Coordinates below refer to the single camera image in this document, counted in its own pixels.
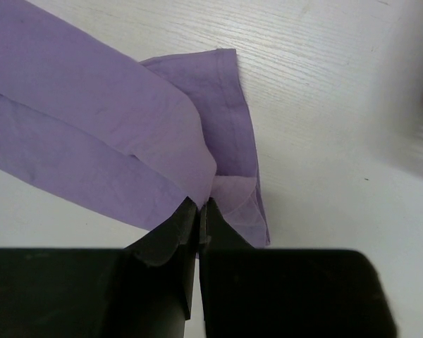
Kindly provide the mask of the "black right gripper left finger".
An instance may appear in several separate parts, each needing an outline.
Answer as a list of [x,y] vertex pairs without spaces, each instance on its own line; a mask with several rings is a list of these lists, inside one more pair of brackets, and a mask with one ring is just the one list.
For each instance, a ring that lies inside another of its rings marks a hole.
[[0,249],[0,337],[182,337],[197,207],[124,249]]

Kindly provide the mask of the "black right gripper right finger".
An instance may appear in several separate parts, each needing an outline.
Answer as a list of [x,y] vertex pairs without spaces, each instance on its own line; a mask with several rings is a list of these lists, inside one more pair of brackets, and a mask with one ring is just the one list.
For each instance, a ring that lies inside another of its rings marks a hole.
[[347,249],[257,249],[209,200],[200,214],[208,337],[396,337],[378,273]]

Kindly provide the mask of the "purple t-shirt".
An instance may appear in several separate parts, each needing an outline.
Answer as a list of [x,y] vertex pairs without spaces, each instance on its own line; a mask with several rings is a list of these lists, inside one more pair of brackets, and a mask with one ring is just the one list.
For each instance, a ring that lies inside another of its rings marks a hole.
[[0,170],[145,230],[214,199],[247,242],[270,242],[234,49],[137,62],[0,1]]

